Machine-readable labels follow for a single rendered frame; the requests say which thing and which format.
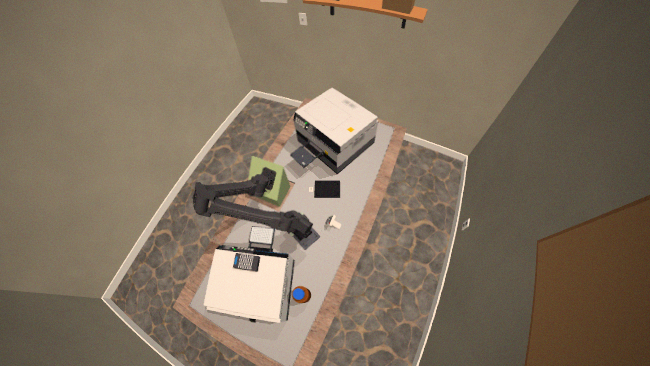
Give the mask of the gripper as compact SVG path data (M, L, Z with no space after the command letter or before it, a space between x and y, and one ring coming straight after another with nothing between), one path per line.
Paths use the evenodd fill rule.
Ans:
M307 219L307 220L309 221L309 219L308 219L308 218L307 218L307 217L306 217L302 212L298 212L298 214L299 214L301 217L304 217L305 219ZM295 230L294 230L292 227L290 227L289 230L288 230L287 232L290 234L290 236L293 236Z

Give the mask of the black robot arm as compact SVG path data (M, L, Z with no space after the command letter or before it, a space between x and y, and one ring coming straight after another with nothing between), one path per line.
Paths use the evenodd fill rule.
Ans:
M302 232L305 238L309 237L312 234L310 229L313 223L301 217L295 210L287 212L264 211L218 198L240 194L262 197L264 192L267 192L266 189L272 190L275 176L275 171L264 167L262 174L257 174L251 180L245 182L216 185L203 185L200 182L196 182L193 195L194 210L198 215L206 217L211 217L211 214L221 214L264 224L280 231L288 231L292 227L294 230L296 229L295 231ZM211 201L210 209L208 207L209 201Z

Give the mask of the white multiwell plate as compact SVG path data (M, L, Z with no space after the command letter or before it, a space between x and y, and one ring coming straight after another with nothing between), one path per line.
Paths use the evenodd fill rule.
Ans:
M259 230L258 230L259 229ZM261 230L262 229L262 230ZM267 231L268 230L268 231ZM274 229L268 229L268 228L258 228L258 227L252 227L252 232L251 232L251 237L250 241L251 242L260 242L260 243L269 243L271 244L272 242L272 236L273 236L273 230ZM262 232L263 231L263 232ZM264 232L265 231L265 232ZM268 234L269 233L269 234ZM260 235L261 234L261 235ZM266 235L265 235L266 234ZM267 238L266 238L267 236ZM253 240L252 240L253 239ZM256 240L255 240L256 239Z

